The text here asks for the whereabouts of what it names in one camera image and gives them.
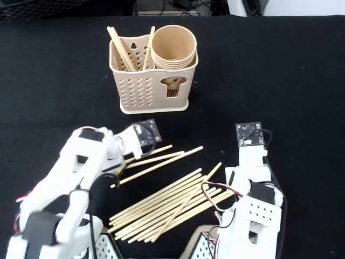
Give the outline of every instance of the black table surface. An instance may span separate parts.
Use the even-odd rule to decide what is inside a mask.
[[[109,36],[148,34],[180,24],[198,40],[199,65],[184,112],[125,115],[108,67]],[[204,150],[118,190],[97,188],[96,215],[107,218],[202,167],[238,163],[234,124],[261,121],[289,201],[282,258],[345,258],[345,17],[85,18],[0,24],[0,251],[12,234],[16,197],[50,170],[75,128],[117,133],[154,118],[173,151]],[[129,171],[138,172],[141,168]],[[213,181],[224,182],[224,169]],[[119,242],[125,257],[176,258],[212,209],[156,243]]]

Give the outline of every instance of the cable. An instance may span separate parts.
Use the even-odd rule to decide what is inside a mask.
[[[103,177],[110,177],[110,178],[116,179],[116,175],[114,175],[114,174],[111,174],[111,173],[101,174],[94,180],[94,182],[90,186],[89,190],[82,189],[80,187],[80,184],[82,182],[82,179],[81,179],[80,183],[69,194],[69,195],[71,195],[71,193],[75,192],[76,190],[81,190],[81,191],[88,193],[88,196],[89,196],[89,216],[90,216],[89,222],[90,222],[90,235],[91,235],[91,246],[92,246],[93,259],[97,259],[97,253],[96,253],[96,242],[95,242],[95,235],[94,235],[93,214],[92,214],[92,206],[91,206],[91,201],[92,201],[91,189],[94,186],[95,182],[97,182],[100,178],[103,178]]]
[[[265,163],[267,164],[270,172],[271,172],[271,178],[273,179],[273,183],[275,184],[275,187],[277,189],[279,189],[282,193],[282,200],[283,200],[283,205],[284,205],[284,211],[283,211],[283,217],[282,217],[282,228],[281,228],[281,238],[280,238],[280,246],[279,246],[279,249],[277,249],[278,251],[278,256],[277,258],[280,258],[281,257],[281,252],[282,252],[282,246],[283,246],[283,243],[284,243],[284,238],[285,238],[285,227],[286,227],[286,217],[287,217],[287,199],[285,197],[285,194],[282,192],[282,189],[279,185],[279,182],[277,181],[277,178],[275,177],[273,171],[272,171],[272,168],[271,168],[271,165],[270,165],[270,162],[268,161],[268,158],[265,156],[264,157],[264,161]]]
[[[205,5],[205,6],[207,6],[208,8],[211,8],[211,6],[210,6],[210,5],[207,5],[206,2],[203,2],[202,0],[199,0],[199,1],[200,1],[201,5]]]
[[[155,150],[155,147],[156,147],[156,137],[155,137],[155,133],[154,133],[153,130],[150,129],[149,127],[146,127],[146,126],[144,126],[144,125],[139,125],[139,124],[134,124],[134,126],[135,126],[135,125],[141,126],[142,128],[146,129],[146,130],[150,133],[150,135],[151,135],[151,137],[152,137],[153,143],[152,143],[151,150],[150,150],[149,152],[144,153],[144,154],[141,156],[142,158],[144,158],[144,157],[146,157],[146,156],[148,156],[148,155],[151,155],[152,151]]]
[[[205,181],[205,182],[202,182],[201,183],[201,190],[203,191],[205,197],[212,203],[212,205],[220,212],[225,212],[229,209],[220,209],[217,204],[212,200],[211,197],[208,196],[207,192],[205,191],[204,189],[204,185],[216,185],[216,186],[221,186],[221,187],[224,187],[232,192],[234,192],[236,195],[239,195],[239,196],[243,196],[241,193],[239,193],[238,191],[236,191],[235,189],[231,188],[229,185],[225,185],[223,183],[219,183],[219,182],[208,182],[208,181]]]
[[[233,214],[232,214],[232,219],[231,219],[230,223],[229,223],[227,226],[223,226],[223,227],[222,227],[222,226],[218,225],[218,226],[213,226],[213,227],[210,229],[210,231],[209,231],[209,233],[208,233],[208,235],[207,235],[207,246],[208,246],[208,248],[209,248],[209,251],[210,251],[210,254],[211,254],[211,256],[212,256],[212,259],[217,259],[217,258],[211,253],[210,242],[209,242],[209,239],[210,239],[210,236],[211,236],[211,232],[212,232],[212,230],[215,229],[215,228],[228,228],[228,227],[232,224],[233,219],[235,218],[235,213],[236,213],[236,209],[234,209]]]
[[[258,129],[258,130],[256,130],[256,131],[253,131],[253,132],[249,133],[249,134],[247,135],[247,137],[245,137],[245,138],[243,139],[243,143],[245,144],[245,140],[247,140],[248,137],[254,136],[255,134],[257,134],[257,133],[259,133],[259,132],[267,133],[267,134],[270,135],[270,138],[268,139],[268,142],[267,142],[266,145],[264,146],[265,149],[266,149],[266,148],[269,146],[269,144],[271,143],[272,139],[273,139],[273,132],[272,132],[272,131],[269,131],[268,129],[261,128],[261,129]]]
[[[163,8],[162,8],[162,11],[161,11],[160,15],[162,15],[162,14],[163,14],[164,9],[165,9],[165,6],[166,6],[166,2],[165,2],[165,0],[163,0]]]

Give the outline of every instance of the utensil holder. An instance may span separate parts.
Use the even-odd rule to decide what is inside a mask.
[[[188,107],[188,95],[193,82],[198,54],[192,63],[181,70],[153,69],[148,57],[147,70],[141,71],[149,35],[120,37],[136,72],[128,72],[116,47],[109,44],[109,67],[113,71],[120,96],[120,108],[125,114],[175,112]]]

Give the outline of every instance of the robotic arm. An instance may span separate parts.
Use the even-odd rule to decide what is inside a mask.
[[[142,134],[146,128],[143,124],[131,125],[116,135],[105,127],[75,130],[48,175],[20,205],[20,232],[11,238],[6,259],[66,259],[86,250],[91,245],[89,216],[85,214],[88,191],[100,175],[118,176],[125,167],[124,155],[133,153],[139,159],[143,143],[161,140],[154,121],[146,123],[151,127],[148,135]],[[61,195],[70,195],[66,214],[42,212]],[[103,225],[95,216],[93,222],[98,238]]]
[[[219,228],[218,258],[275,259],[283,194],[263,163],[267,156],[261,123],[236,124],[239,166],[225,169],[226,183],[241,193],[225,211]]]

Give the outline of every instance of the beige cup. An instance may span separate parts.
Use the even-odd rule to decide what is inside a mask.
[[[157,67],[179,70],[190,65],[196,52],[193,33],[179,25],[158,29],[151,44],[151,55]]]

